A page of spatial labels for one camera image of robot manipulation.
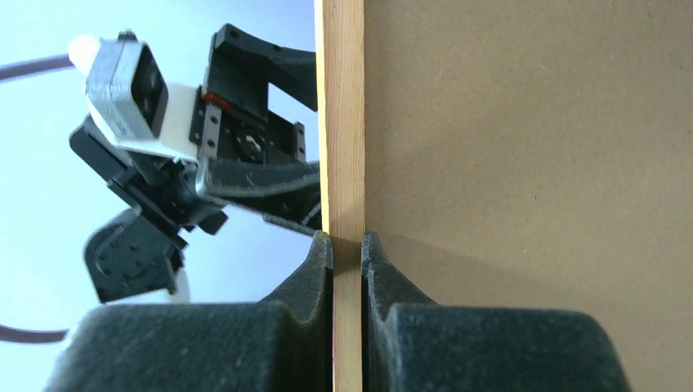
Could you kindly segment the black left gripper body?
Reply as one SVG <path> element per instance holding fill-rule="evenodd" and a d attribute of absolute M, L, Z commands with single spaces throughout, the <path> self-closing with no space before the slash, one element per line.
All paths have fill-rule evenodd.
<path fill-rule="evenodd" d="M 310 197 L 241 199 L 232 203 L 212 202 L 195 194 L 195 174 L 204 159 L 230 159 L 263 165 L 310 163 L 305 157 L 305 128 L 301 123 L 289 122 L 269 111 L 263 124 L 253 125 L 209 103 L 200 90 L 197 92 L 199 98 L 194 108 L 190 140 L 198 147 L 198 161 L 188 168 L 188 186 L 200 208 L 191 214 L 188 226 L 215 234 L 227 220 L 223 207 L 232 206 L 256 213 L 267 223 L 300 234 L 312 235 L 320 230 L 320 191 Z"/>

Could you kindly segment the yellow wooden picture frame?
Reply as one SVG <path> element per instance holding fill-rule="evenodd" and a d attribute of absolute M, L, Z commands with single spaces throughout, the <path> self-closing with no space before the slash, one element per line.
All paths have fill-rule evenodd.
<path fill-rule="evenodd" d="M 323 229 L 333 245 L 333 388 L 363 389 L 364 2 L 315 2 Z"/>

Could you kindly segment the brown backing board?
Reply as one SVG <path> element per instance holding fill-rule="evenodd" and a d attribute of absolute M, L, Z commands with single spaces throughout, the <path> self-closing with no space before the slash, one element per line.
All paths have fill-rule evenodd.
<path fill-rule="evenodd" d="M 366 226 L 447 305 L 594 317 L 692 388 L 692 4 L 367 1 Z"/>

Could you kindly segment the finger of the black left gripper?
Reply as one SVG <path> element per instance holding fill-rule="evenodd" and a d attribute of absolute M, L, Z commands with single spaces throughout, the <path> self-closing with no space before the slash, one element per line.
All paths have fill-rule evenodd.
<path fill-rule="evenodd" d="M 320 164 L 263 165 L 230 159 L 204 159 L 194 178 L 195 194 L 208 201 L 312 196 L 320 191 Z"/>
<path fill-rule="evenodd" d="M 226 111 L 266 113 L 272 84 L 316 111 L 316 54 L 254 37 L 232 24 L 212 36 L 208 102 Z"/>

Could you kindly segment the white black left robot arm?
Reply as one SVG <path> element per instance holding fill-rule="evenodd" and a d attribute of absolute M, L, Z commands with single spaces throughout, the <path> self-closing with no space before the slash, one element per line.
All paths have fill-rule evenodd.
<path fill-rule="evenodd" d="M 232 24 L 213 36 L 204 81 L 167 82 L 132 32 L 69 44 L 89 114 L 71 149 L 127 209 L 87 240 L 83 259 L 107 304 L 177 291 L 182 230 L 216 234 L 225 207 L 300 234 L 320 230 L 320 167 L 305 128 L 272 112 L 270 87 L 317 110 L 316 54 L 256 38 Z"/>

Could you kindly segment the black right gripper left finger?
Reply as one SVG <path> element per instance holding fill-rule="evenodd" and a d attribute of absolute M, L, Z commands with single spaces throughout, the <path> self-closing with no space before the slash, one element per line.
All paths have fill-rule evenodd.
<path fill-rule="evenodd" d="M 111 305 L 68 335 L 48 391 L 330 391 L 333 249 L 256 303 Z"/>

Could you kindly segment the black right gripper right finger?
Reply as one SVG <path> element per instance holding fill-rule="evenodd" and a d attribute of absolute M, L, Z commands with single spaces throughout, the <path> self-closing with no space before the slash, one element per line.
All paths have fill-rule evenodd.
<path fill-rule="evenodd" d="M 361 244 L 367 391 L 628 391 L 600 324 L 569 310 L 444 306 Z"/>

